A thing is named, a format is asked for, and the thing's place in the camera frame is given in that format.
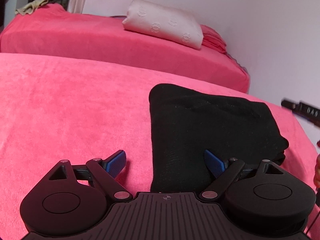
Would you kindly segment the person's hand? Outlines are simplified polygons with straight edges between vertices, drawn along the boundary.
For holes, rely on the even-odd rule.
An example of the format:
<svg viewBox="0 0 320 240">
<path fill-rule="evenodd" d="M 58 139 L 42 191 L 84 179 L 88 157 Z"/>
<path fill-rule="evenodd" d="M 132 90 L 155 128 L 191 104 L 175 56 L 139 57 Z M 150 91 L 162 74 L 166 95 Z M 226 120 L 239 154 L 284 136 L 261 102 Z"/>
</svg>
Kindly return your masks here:
<svg viewBox="0 0 320 240">
<path fill-rule="evenodd" d="M 315 165 L 315 174 L 313 177 L 313 183 L 317 189 L 320 188 L 320 154 L 317 156 Z"/>
</svg>

